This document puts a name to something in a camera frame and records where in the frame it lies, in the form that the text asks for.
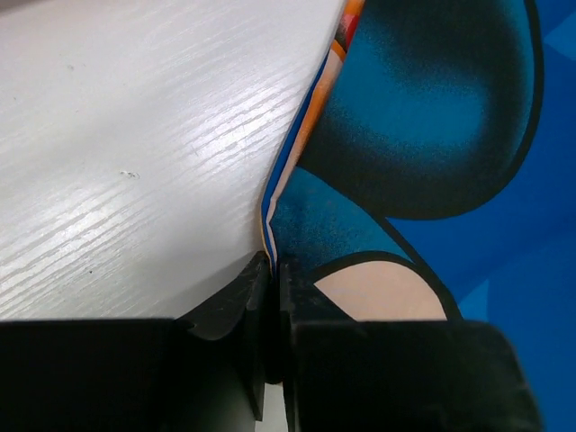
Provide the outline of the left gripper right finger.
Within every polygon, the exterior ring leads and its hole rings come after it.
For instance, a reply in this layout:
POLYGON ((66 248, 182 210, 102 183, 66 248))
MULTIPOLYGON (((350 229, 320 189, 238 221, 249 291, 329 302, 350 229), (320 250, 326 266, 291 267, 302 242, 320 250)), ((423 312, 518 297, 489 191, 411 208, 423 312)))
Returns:
POLYGON ((297 267, 278 272, 291 431, 540 431, 512 345, 493 326, 356 321, 297 267))

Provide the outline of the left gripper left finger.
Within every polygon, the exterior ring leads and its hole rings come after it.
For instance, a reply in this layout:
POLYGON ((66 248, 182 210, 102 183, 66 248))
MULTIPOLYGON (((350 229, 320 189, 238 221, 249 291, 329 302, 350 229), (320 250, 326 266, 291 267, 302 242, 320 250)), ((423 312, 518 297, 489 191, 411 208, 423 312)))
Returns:
POLYGON ((268 260, 183 316, 1 324, 4 431, 252 431, 268 260))

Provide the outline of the blue cartoon print cloth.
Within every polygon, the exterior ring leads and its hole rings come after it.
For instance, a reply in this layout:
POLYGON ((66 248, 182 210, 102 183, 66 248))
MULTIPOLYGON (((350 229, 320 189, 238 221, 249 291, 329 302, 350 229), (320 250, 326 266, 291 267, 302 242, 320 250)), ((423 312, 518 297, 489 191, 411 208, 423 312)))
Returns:
POLYGON ((358 320, 502 329, 574 430, 574 2, 349 3, 261 221, 358 320))

